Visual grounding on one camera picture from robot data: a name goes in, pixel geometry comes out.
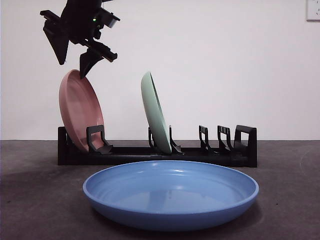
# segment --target light blue plate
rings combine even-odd
[[[255,201],[259,186],[223,166],[178,160],[135,162],[90,176],[83,191],[102,215],[154,231],[191,231],[229,222]]]

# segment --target black dish rack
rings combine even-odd
[[[96,149],[92,143],[92,134],[100,133],[104,146]],[[248,134],[248,140],[242,141],[241,133]],[[221,139],[226,135],[226,144]],[[113,146],[105,138],[103,125],[86,128],[88,152],[80,151],[72,142],[66,128],[58,127],[58,165],[121,165],[127,163],[154,160],[181,160],[216,164],[226,167],[257,167],[257,129],[237,125],[232,146],[230,128],[217,126],[218,147],[209,145],[208,128],[199,126],[200,147],[181,147],[172,138],[169,126],[172,154],[165,154],[157,148],[150,128],[149,146]]]

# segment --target empty plate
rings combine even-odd
[[[71,70],[62,79],[59,106],[71,140],[79,150],[88,152],[87,127],[104,125],[104,118],[94,89],[86,77],[80,78],[78,70]],[[92,135],[92,143],[97,149],[104,145],[100,133]]]
[[[144,161],[99,171],[83,184],[105,217],[153,231],[191,231],[229,222],[255,201],[259,186],[223,166],[178,160]]]
[[[156,146],[165,154],[171,154],[170,137],[162,113],[156,87],[148,71],[141,80],[141,93],[146,118]]]

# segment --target plate rim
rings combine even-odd
[[[208,210],[200,210],[200,211],[189,211],[189,212],[186,212],[186,211],[175,211],[175,212],[151,212],[151,211],[146,211],[146,210],[135,210],[135,209],[132,209],[132,208],[129,208],[129,207],[118,207],[118,206],[115,206],[115,205],[112,205],[112,204],[106,204],[105,202],[101,201],[100,199],[96,198],[95,196],[91,195],[89,193],[89,191],[87,190],[87,182],[93,178],[95,175],[98,175],[99,173],[101,172],[104,172],[104,171],[107,171],[109,169],[113,169],[113,168],[118,168],[118,167],[123,167],[123,166],[128,166],[128,165],[132,165],[132,164],[142,164],[142,163],[163,163],[163,162],[182,162],[182,163],[195,163],[195,164],[203,164],[203,165],[211,165],[211,166],[215,166],[215,167],[218,167],[218,168],[222,168],[222,169],[225,169],[225,170],[228,170],[228,171],[231,171],[231,172],[236,172],[246,178],[249,178],[253,183],[254,183],[254,186],[255,186],[255,190],[254,192],[249,196],[249,197],[246,197],[245,199],[237,202],[237,203],[234,203],[234,204],[230,204],[229,206],[227,207],[222,207],[222,208],[219,208],[219,209],[208,209]],[[108,168],[105,168],[103,170],[100,170],[94,174],[92,174],[91,176],[89,176],[83,183],[82,185],[82,189],[83,189],[83,192],[85,193],[85,195],[103,205],[103,206],[106,206],[108,208],[113,208],[113,209],[117,209],[117,210],[120,210],[120,211],[126,211],[126,212],[132,212],[132,213],[139,213],[139,214],[150,214],[150,215],[191,215],[191,214],[208,214],[208,213],[214,213],[214,212],[220,212],[220,211],[224,211],[224,210],[228,210],[228,209],[233,209],[233,208],[236,208],[236,207],[239,207],[245,203],[249,203],[250,201],[252,201],[253,199],[255,199],[259,193],[259,185],[257,183],[257,181],[255,179],[253,179],[251,176],[239,171],[239,170],[236,170],[236,169],[233,169],[233,168],[230,168],[230,167],[226,167],[226,166],[221,166],[221,165],[217,165],[217,164],[212,164],[212,163],[207,163],[207,162],[198,162],[198,161],[185,161],[185,160],[151,160],[151,161],[138,161],[138,162],[130,162],[130,163],[125,163],[125,164],[121,164],[121,165],[116,165],[116,166],[111,166],[111,167],[108,167]]]

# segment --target green plate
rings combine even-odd
[[[141,80],[141,93],[145,115],[156,146],[165,154],[171,154],[168,128],[161,110],[154,80],[149,71]]]

